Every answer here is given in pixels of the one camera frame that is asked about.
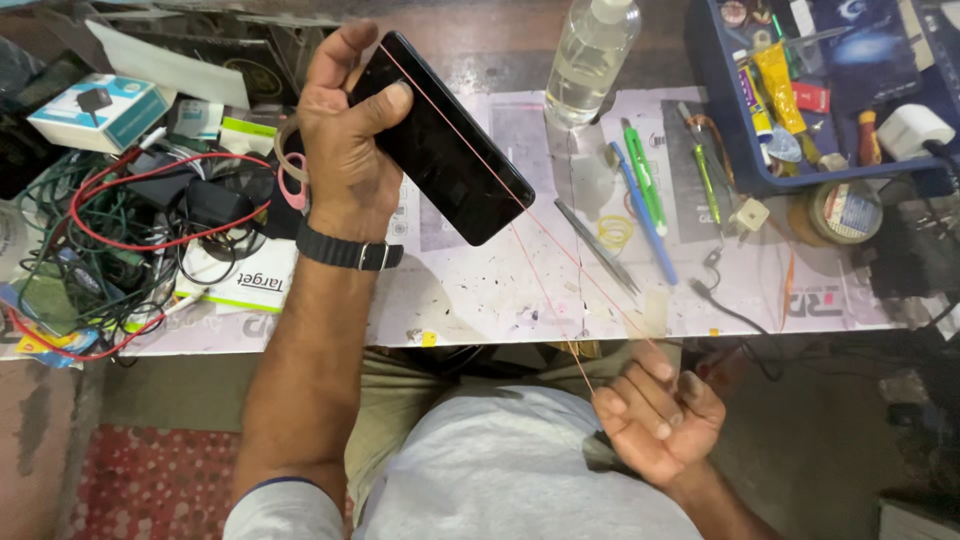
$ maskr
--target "black wristwatch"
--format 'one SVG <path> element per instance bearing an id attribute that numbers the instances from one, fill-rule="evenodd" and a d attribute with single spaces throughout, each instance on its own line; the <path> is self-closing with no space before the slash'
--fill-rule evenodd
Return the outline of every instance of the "black wristwatch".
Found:
<path id="1" fill-rule="evenodd" d="M 342 268 L 379 271 L 396 268 L 403 258 L 401 245 L 341 240 L 310 229 L 306 222 L 306 218 L 300 221 L 297 249 L 317 262 Z"/>

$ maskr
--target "man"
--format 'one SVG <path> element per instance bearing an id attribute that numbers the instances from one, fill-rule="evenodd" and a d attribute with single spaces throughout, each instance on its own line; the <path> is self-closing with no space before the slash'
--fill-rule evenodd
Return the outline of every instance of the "man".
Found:
<path id="1" fill-rule="evenodd" d="M 400 83 L 348 107 L 349 67 L 376 37 L 363 21 L 324 40 L 298 109 L 309 227 L 353 242 L 386 236 L 402 173 L 373 136 L 413 100 Z M 706 460 L 723 404 L 662 351 L 635 344 L 592 408 L 557 389 L 584 389 L 575 366 L 536 385 L 451 390 L 363 357 L 377 272 L 315 258 L 301 255 L 253 377 L 227 539 L 342 538 L 348 490 L 354 538 L 778 537 Z"/>

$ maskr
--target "black smartphone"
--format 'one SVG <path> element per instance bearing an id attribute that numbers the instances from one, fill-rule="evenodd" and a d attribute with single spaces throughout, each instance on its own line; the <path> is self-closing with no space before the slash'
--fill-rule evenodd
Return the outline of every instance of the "black smartphone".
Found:
<path id="1" fill-rule="evenodd" d="M 399 32 L 388 32 L 380 41 L 349 103 L 354 106 L 398 81 L 410 85 L 414 105 L 402 122 L 375 137 L 377 146 L 470 245 L 482 245 L 523 213 L 490 169 L 527 208 L 534 204 L 533 188 Z"/>

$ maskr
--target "glue tube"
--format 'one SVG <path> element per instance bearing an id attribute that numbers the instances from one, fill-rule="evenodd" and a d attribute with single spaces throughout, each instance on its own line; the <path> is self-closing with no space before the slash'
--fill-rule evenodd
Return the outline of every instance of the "glue tube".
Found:
<path id="1" fill-rule="evenodd" d="M 791 135 L 806 131 L 806 123 L 800 116 L 797 102 L 793 98 L 790 68 L 787 67 L 786 57 L 783 55 L 783 43 L 774 43 L 770 48 L 756 53 L 754 62 L 760 70 L 763 86 L 766 87 L 767 93 L 774 102 L 777 121 Z"/>
<path id="2" fill-rule="evenodd" d="M 747 109 L 754 119 L 754 130 L 756 138 L 761 144 L 766 144 L 774 139 L 773 126 L 770 125 L 770 116 L 767 109 L 763 107 L 763 101 L 756 91 L 754 76 L 750 74 L 750 65 L 743 65 L 739 69 L 740 85 L 743 86 L 743 94 L 747 98 Z"/>

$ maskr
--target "red carpet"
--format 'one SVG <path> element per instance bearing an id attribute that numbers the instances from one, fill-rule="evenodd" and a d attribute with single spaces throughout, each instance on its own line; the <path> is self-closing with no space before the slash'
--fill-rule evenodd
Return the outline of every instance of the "red carpet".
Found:
<path id="1" fill-rule="evenodd" d="M 100 426 L 66 538 L 220 538 L 239 442 L 238 433 Z"/>

